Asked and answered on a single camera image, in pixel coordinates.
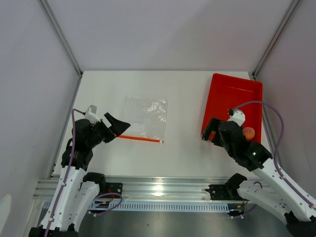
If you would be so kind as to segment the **clear zip top bag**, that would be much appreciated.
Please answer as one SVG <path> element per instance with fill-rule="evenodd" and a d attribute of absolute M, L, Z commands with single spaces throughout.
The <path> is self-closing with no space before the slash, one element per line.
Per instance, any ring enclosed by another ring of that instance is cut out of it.
<path fill-rule="evenodd" d="M 130 127 L 120 138 L 163 144 L 167 122 L 168 103 L 164 99 L 126 96 L 120 120 Z"/>

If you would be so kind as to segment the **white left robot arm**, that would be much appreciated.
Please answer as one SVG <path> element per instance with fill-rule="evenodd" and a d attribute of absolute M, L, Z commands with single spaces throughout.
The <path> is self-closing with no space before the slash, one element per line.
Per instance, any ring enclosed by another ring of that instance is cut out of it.
<path fill-rule="evenodd" d="M 110 197 L 122 199 L 121 193 L 109 191 L 102 173 L 88 172 L 93 149 L 122 135 L 130 124 L 109 113 L 102 119 L 87 109 L 83 118 L 72 115 L 72 137 L 62 154 L 61 173 L 48 211 L 38 227 L 32 227 L 31 237 L 77 237 L 81 222 L 94 200 Z"/>

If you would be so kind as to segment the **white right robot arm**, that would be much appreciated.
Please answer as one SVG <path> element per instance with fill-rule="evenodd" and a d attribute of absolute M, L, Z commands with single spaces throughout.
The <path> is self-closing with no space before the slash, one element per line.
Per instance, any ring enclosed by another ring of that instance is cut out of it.
<path fill-rule="evenodd" d="M 278 173 L 272 154 L 260 143 L 248 141 L 235 121 L 212 118 L 202 132 L 202 139 L 208 140 L 212 133 L 215 134 L 211 140 L 214 145 L 224 148 L 237 164 L 253 172 L 275 192 L 272 195 L 236 173 L 225 183 L 226 195 L 231 199 L 249 200 L 265 209 L 282 221 L 294 237 L 314 237 L 315 199 Z"/>

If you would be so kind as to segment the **peach fruit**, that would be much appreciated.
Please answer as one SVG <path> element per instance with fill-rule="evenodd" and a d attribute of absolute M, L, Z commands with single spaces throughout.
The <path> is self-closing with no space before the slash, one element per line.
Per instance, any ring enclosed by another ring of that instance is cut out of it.
<path fill-rule="evenodd" d="M 252 127 L 245 127 L 242 129 L 243 135 L 247 140 L 251 140 L 255 137 L 255 130 Z"/>

